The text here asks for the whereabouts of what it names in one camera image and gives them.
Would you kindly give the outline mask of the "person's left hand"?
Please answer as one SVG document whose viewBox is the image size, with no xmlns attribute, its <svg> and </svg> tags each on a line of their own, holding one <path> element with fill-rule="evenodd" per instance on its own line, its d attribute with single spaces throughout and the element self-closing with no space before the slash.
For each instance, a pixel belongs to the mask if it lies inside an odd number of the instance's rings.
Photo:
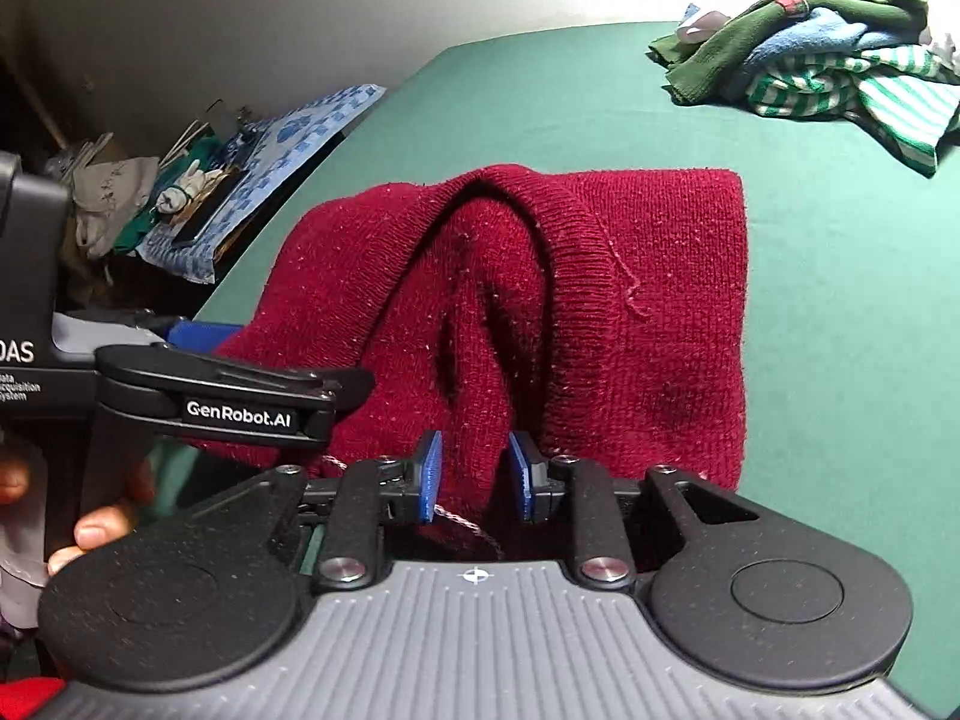
<svg viewBox="0 0 960 720">
<path fill-rule="evenodd" d="M 2 470 L 0 470 L 0 493 L 2 504 L 16 504 L 29 491 L 31 472 L 29 452 L 14 445 L 2 445 Z M 71 561 L 97 550 L 111 541 L 124 538 L 132 532 L 139 520 L 139 512 L 155 500 L 155 478 L 151 463 L 146 458 L 135 470 L 127 473 L 124 492 L 119 499 L 99 509 L 86 512 L 73 527 L 70 543 L 61 550 L 53 551 L 47 561 L 47 573 L 55 575 Z"/>
</svg>

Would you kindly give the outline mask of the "red clothed forearm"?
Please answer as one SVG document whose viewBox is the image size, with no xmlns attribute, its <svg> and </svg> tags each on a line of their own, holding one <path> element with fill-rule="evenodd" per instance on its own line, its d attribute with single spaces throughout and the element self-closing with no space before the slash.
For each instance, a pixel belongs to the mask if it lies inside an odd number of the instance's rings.
<svg viewBox="0 0 960 720">
<path fill-rule="evenodd" d="M 59 678 L 16 679 L 0 684 L 0 720 L 25 720 L 65 689 Z"/>
</svg>

